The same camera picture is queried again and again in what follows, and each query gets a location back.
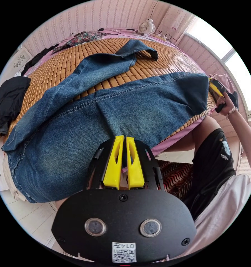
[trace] window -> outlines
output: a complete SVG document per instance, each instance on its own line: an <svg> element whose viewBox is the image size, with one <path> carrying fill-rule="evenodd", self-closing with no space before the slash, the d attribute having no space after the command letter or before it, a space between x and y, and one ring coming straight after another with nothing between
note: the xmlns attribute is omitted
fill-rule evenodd
<svg viewBox="0 0 251 267"><path fill-rule="evenodd" d="M251 75L244 62L234 50L231 44L210 24L196 18L187 33L200 41L220 60L232 73L233 78L237 81L243 101L246 102L247 115L251 116Z"/></svg>
<svg viewBox="0 0 251 267"><path fill-rule="evenodd" d="M243 96L246 100L248 110L251 110L251 75L245 66L244 62L240 58L237 52L235 52L226 62L226 66L229 68L233 76L235 77Z"/></svg>
<svg viewBox="0 0 251 267"><path fill-rule="evenodd" d="M196 19L187 33L209 47L220 59L233 48L215 28L201 18Z"/></svg>

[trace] cable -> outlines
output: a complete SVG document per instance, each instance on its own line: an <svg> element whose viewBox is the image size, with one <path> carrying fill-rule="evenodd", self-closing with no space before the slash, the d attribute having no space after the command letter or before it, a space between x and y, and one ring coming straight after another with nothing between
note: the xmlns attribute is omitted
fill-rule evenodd
<svg viewBox="0 0 251 267"><path fill-rule="evenodd" d="M157 5L157 3L158 3L158 0L157 0L157 2L156 2L155 6ZM153 13L153 10L154 10L155 6L153 7L153 9L152 9L152 11L151 11L151 15L152 15L152 13ZM150 15L150 18L151 18L151 15Z"/></svg>
<svg viewBox="0 0 251 267"><path fill-rule="evenodd" d="M169 34L169 37L170 37L170 38L167 39L167 40L169 40L169 42L170 42L171 44L173 44L173 45L176 47L176 45L175 45L174 43L172 43L171 40L170 40L170 39L172 38L172 35L171 35L168 31L166 31L166 32L167 32L167 34Z"/></svg>

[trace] qr code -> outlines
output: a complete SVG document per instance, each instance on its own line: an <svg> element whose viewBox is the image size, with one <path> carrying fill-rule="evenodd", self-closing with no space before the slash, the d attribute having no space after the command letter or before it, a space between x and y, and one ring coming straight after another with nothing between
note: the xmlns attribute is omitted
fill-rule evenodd
<svg viewBox="0 0 251 267"><path fill-rule="evenodd" d="M112 243L112 262L137 262L136 243Z"/></svg>

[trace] bracelet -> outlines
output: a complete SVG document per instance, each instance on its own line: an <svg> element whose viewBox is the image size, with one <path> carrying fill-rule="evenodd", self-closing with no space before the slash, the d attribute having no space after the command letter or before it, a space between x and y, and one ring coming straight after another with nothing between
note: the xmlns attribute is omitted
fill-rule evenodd
<svg viewBox="0 0 251 267"><path fill-rule="evenodd" d="M230 114L232 114L233 112L235 112L237 110L237 108L235 107L235 108L232 108L229 112L228 112L228 114L226 115L226 119L228 120L228 116L230 115Z"/></svg>

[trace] black shorts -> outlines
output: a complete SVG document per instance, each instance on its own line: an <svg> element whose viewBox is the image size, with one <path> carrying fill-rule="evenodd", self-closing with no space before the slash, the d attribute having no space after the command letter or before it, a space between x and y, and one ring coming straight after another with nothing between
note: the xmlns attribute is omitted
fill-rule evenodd
<svg viewBox="0 0 251 267"><path fill-rule="evenodd" d="M183 200L194 220L210 204L220 187L236 172L222 129L216 129L200 145L193 162L192 186Z"/></svg>

